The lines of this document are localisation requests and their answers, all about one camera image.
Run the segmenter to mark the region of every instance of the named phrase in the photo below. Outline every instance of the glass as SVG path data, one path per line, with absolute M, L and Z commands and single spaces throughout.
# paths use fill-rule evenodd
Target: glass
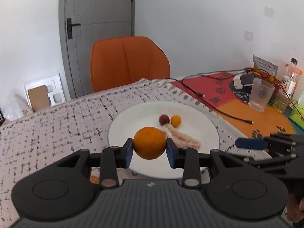
M 274 90 L 275 87 L 270 82 L 254 78 L 248 102 L 249 106 L 257 112 L 263 112 Z

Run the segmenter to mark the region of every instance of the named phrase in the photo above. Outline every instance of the white plate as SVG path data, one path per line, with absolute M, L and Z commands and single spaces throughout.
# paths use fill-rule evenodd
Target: white plate
M 200 153 L 209 153 L 211 149 L 219 148 L 219 135 L 214 124 L 198 110 L 177 102 L 146 102 L 131 106 L 119 113 L 112 122 L 108 132 L 110 146 L 122 147 L 128 138 L 134 138 L 135 133 L 143 127 L 162 129 L 158 118 L 161 114 L 169 117 L 179 115 L 181 125 L 178 130 L 201 142 Z M 145 160 L 133 152 L 129 167 L 131 170 L 155 178 L 182 178 L 183 169 L 172 169 L 169 165 L 166 151 L 157 159 Z

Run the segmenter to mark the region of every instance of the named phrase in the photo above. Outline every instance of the chair backrest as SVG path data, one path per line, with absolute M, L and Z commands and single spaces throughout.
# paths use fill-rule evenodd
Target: chair backrest
M 94 92 L 131 84 L 141 78 L 170 77 L 163 51 L 146 37 L 125 37 L 95 42 L 90 60 Z

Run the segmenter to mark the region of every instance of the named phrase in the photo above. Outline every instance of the door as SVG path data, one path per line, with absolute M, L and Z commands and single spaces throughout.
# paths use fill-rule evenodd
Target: door
M 89 62 L 94 42 L 133 34 L 132 0 L 59 0 L 63 64 L 71 98 L 92 93 Z

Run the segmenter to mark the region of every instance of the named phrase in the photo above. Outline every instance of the human hand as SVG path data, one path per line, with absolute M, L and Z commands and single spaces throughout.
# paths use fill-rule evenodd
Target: human hand
M 294 223 L 300 222 L 304 218 L 304 198 L 299 202 L 293 194 L 288 195 L 287 219 Z

